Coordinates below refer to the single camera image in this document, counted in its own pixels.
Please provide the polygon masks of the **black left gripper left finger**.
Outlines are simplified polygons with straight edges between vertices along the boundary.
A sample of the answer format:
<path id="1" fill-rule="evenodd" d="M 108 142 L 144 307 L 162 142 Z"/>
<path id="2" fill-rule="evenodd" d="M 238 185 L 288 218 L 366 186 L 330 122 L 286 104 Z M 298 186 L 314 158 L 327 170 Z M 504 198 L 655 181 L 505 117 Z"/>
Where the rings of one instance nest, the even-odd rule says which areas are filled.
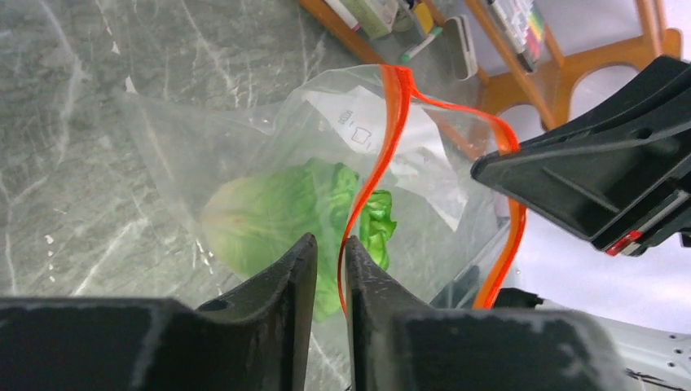
<path id="1" fill-rule="evenodd" d="M 301 390 L 318 245 L 191 309 L 171 298 L 4 297 L 4 390 Z"/>

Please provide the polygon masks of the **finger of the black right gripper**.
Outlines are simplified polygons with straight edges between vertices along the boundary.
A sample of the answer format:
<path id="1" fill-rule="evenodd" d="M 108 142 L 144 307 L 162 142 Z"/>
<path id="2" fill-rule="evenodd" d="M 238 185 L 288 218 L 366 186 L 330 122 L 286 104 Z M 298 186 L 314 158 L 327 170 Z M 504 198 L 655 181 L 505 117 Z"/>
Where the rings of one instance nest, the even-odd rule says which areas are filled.
<path id="1" fill-rule="evenodd" d="M 608 99 L 472 178 L 611 256 L 690 245 L 690 65 L 667 55 Z"/>

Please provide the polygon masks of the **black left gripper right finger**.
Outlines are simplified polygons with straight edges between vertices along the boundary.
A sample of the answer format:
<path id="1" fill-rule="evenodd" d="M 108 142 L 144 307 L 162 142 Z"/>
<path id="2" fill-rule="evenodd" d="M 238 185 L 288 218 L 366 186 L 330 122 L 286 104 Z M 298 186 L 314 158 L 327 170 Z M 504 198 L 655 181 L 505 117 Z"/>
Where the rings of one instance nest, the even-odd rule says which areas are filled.
<path id="1" fill-rule="evenodd" d="M 345 242 L 355 390 L 625 390 L 623 360 L 593 318 L 564 310 L 442 310 Z"/>

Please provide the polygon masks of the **green napa cabbage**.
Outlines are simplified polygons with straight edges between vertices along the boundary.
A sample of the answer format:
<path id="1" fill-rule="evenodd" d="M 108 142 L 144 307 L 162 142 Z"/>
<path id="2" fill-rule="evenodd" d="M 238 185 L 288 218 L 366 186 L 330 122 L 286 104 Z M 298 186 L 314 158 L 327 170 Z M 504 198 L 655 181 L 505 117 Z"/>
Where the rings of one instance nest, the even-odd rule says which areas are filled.
<path id="1" fill-rule="evenodd" d="M 313 318 L 322 322 L 341 310 L 337 255 L 359 189 L 356 171 L 311 158 L 224 184 L 203 208 L 200 226 L 214 256 L 244 279 L 313 234 L 319 246 Z"/>

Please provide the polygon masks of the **clear zip bag orange zipper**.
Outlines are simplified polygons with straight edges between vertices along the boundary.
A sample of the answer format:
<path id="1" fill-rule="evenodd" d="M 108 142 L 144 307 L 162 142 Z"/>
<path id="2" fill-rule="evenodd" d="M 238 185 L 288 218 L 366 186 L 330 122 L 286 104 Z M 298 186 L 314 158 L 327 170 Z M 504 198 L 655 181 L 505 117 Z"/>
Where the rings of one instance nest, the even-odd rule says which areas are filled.
<path id="1" fill-rule="evenodd" d="M 468 309 L 506 247 L 506 199 L 471 178 L 503 144 L 473 115 L 477 77 L 414 67 L 427 97 L 412 100 L 403 136 L 352 228 L 357 194 L 387 125 L 377 65 L 325 71 L 277 104 L 220 112 L 133 92 L 116 96 L 156 187 L 202 248 L 241 279 L 267 268 L 300 236 L 319 246 L 306 388 L 347 390 L 346 320 L 337 288 L 343 235 L 422 301 Z"/>

